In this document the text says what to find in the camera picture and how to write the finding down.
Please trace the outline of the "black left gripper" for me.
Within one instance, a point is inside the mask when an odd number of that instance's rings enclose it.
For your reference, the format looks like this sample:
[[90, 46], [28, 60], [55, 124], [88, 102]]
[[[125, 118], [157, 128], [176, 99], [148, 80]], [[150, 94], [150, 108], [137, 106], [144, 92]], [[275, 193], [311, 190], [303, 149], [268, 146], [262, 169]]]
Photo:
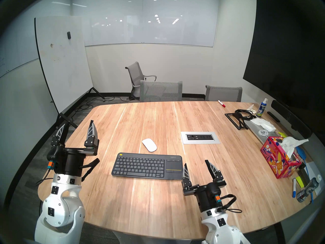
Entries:
[[53, 161], [53, 170], [56, 174], [64, 174], [71, 176], [81, 176], [82, 169], [94, 168], [97, 165], [97, 159], [91, 163], [84, 165], [86, 156], [96, 156], [99, 146], [97, 129], [94, 121], [91, 120], [84, 146], [86, 148], [65, 148], [65, 141], [69, 131], [70, 122], [64, 123], [53, 136], [47, 160]]

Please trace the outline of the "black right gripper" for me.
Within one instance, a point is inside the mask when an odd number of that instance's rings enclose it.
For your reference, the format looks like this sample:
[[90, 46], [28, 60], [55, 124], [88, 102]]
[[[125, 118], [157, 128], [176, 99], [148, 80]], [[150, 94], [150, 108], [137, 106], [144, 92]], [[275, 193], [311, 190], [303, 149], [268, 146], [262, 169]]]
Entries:
[[221, 171], [209, 162], [209, 160], [205, 160], [205, 163], [213, 179], [213, 182], [208, 183], [207, 185], [192, 185], [186, 163], [184, 164], [182, 171], [183, 195], [194, 195], [197, 199], [200, 212], [222, 207], [223, 204], [221, 198], [216, 198], [216, 196], [220, 196], [221, 188], [226, 186], [226, 181], [224, 180]]

